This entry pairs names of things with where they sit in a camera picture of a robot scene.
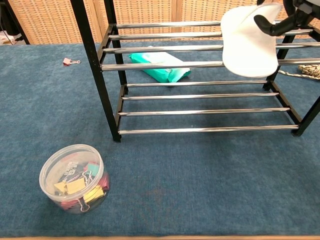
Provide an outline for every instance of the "blue carpet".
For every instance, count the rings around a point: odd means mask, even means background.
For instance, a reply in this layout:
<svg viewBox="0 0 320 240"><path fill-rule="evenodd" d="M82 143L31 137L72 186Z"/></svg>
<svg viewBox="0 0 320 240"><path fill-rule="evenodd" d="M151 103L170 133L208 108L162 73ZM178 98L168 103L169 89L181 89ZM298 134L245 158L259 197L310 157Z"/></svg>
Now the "blue carpet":
<svg viewBox="0 0 320 240"><path fill-rule="evenodd" d="M125 135L115 143L81 44L2 46L0 53L0 237L320 234L319 116L301 137L289 130L184 133ZM220 52L173 55L221 59ZM318 56L318 49L288 55ZM63 67L65 57L82 63ZM114 57L106 62L114 63ZM296 66L283 69L297 72ZM115 108L118 74L104 76ZM155 82L142 71L128 71L127 78ZM225 68L195 68L181 81L239 79ZM276 82L302 116L320 93L316 80L279 75ZM263 91L261 85L186 86L132 88L129 95L243 92ZM159 100L128 102L124 111L278 106L273 97ZM278 124L291 122L285 113L128 117L121 129ZM102 205L82 215L59 209L38 180L48 157L73 144L95 147L111 180Z"/></svg>

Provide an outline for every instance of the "wicker wall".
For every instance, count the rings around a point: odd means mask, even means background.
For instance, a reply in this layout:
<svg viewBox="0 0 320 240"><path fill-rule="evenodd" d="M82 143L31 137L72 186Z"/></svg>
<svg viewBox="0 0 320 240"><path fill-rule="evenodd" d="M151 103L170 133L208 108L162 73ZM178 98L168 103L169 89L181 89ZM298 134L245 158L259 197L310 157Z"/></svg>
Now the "wicker wall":
<svg viewBox="0 0 320 240"><path fill-rule="evenodd" d="M9 0L31 44L80 43L81 36L70 0ZM104 0L84 0L91 31L100 42L108 26ZM179 21L218 21L237 6L256 0L114 0L119 24ZM287 17L283 9L278 19ZM320 27L320 21L313 24ZM219 27L121 29L120 34L219 31Z"/></svg>

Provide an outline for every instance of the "metal shoe rack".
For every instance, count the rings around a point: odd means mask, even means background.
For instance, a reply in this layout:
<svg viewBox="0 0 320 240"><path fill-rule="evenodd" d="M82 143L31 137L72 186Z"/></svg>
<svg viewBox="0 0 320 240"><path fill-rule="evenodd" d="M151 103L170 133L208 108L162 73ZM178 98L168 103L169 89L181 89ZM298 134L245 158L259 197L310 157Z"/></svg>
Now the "metal shoe rack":
<svg viewBox="0 0 320 240"><path fill-rule="evenodd" d="M121 48L120 40L145 40L145 39L179 39L179 38L212 38L221 37L221 32L177 32L154 34L119 35L118 29L132 28L165 28L185 26L219 26L219 21L192 21L192 22L163 22L142 24L117 24L114 3L104 0L109 26L98 50L96 50L91 33L84 0L70 0L73 12L83 40L84 48L89 60L94 81L101 99L107 122L113 140L121 141L122 135L127 134L169 134L169 133L194 133L194 132L225 132L225 131L253 131L253 130L291 130L295 136L300 136L320 111L320 97L315 101L310 110L301 118L292 107L285 95L274 82L280 66L285 65L311 65L320 64L320 58L285 59L289 49L319 48L320 31L311 25L308 29L298 29L285 33L283 42L277 44L277 58L279 67L277 71L268 76L266 80L242 81L205 81L205 82L177 82L177 83L127 83L125 70L166 69L166 68L218 68L223 67L222 61L189 61L182 64L164 63L131 63L124 64L122 54L151 53L151 52L190 52L190 51L221 51L223 45L181 45L163 47L124 47ZM296 35L309 35L317 42L293 43ZM106 55L114 55L116 64L103 64ZM115 114L109 100L103 71L118 71L120 79L119 100ZM249 85L262 84L266 93L230 93L230 94L195 94L195 95L161 95L161 96L126 96L129 88L166 87L166 86L206 86L206 85ZM137 100L168 100L168 99L197 99L197 98L249 98L249 97L276 97L282 107L278 108L249 108L249 109L216 109L216 110L185 110L185 111L145 111L122 112L126 101ZM190 114L226 114L226 113L267 113L285 112L292 119L291 125L263 125L263 126L230 126L206 128L175 128L175 129L142 129L120 130L120 119L126 116L163 116L163 115L190 115Z"/></svg>

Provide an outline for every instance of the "red binder clip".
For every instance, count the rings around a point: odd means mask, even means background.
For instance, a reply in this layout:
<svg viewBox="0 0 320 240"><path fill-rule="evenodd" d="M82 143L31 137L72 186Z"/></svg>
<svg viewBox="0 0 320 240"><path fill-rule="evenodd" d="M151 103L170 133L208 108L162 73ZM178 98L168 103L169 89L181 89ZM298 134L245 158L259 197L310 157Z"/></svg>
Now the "red binder clip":
<svg viewBox="0 0 320 240"><path fill-rule="evenodd" d="M62 63L63 66L70 66L70 64L80 64L81 61L71 61L71 59L65 57Z"/></svg>

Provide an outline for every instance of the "green plastic bag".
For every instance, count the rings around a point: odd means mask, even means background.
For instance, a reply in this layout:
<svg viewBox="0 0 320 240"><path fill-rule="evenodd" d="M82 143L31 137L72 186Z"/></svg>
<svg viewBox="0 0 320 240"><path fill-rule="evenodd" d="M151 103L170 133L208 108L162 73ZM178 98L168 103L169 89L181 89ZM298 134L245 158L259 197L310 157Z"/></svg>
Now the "green plastic bag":
<svg viewBox="0 0 320 240"><path fill-rule="evenodd" d="M166 52L132 53L129 58L133 64L174 64L183 62ZM160 83L176 83L191 72L190 68L144 69L143 71Z"/></svg>

